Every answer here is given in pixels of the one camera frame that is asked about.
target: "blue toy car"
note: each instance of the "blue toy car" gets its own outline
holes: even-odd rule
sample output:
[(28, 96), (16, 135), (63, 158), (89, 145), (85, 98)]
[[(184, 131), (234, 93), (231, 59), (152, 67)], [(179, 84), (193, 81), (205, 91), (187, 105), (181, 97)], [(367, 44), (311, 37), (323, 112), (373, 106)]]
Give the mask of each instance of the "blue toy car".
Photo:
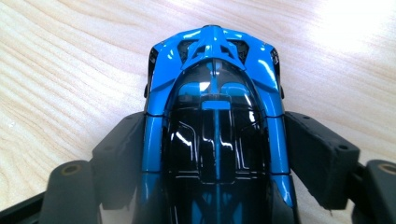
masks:
[(217, 25), (174, 35), (145, 96), (142, 171), (165, 176), (171, 223), (298, 221), (274, 47)]
[(271, 45), (217, 25), (174, 35), (152, 48), (144, 95), (91, 161), (56, 168), (44, 200), (0, 222), (300, 223), (291, 168), (324, 208), (351, 199), (354, 223), (396, 223), (396, 164), (364, 167), (346, 139), (285, 112)]

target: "cockpit canopy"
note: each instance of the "cockpit canopy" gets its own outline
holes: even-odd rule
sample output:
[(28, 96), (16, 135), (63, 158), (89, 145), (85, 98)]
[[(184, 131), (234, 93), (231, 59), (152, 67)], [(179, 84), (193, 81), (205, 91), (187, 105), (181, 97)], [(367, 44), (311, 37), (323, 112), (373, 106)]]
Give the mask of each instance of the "cockpit canopy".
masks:
[(248, 76), (223, 60), (186, 69), (164, 113), (165, 169), (203, 182), (262, 174), (268, 142), (257, 97)]

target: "screw hole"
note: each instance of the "screw hole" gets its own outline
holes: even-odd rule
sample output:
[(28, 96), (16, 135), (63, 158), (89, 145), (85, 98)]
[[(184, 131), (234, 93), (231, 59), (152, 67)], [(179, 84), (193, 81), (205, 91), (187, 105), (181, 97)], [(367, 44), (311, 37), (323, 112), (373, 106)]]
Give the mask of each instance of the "screw hole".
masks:
[(383, 172), (386, 172), (390, 175), (396, 175), (396, 166), (392, 164), (381, 163), (378, 165), (378, 168)]
[(75, 173), (78, 173), (79, 170), (81, 170), (80, 165), (70, 164), (62, 169), (61, 174), (62, 175), (73, 175)]

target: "wooden table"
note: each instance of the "wooden table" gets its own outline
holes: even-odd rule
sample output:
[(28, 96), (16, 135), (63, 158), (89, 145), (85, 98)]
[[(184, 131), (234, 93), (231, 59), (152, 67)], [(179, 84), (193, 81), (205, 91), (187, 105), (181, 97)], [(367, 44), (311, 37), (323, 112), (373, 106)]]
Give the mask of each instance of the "wooden table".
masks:
[[(396, 161), (396, 2), (0, 1), (0, 210), (144, 107), (152, 45), (215, 23), (274, 45), (287, 110)], [(296, 180), (303, 223), (349, 223)]]

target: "blue car body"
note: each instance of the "blue car body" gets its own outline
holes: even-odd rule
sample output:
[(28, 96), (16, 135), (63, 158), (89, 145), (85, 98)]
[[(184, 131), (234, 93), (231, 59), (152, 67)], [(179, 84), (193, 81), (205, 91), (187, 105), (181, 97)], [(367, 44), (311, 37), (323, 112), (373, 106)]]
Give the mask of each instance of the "blue car body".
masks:
[(273, 46), (217, 25), (174, 35), (145, 96), (140, 204), (162, 182), (171, 223), (298, 222)]

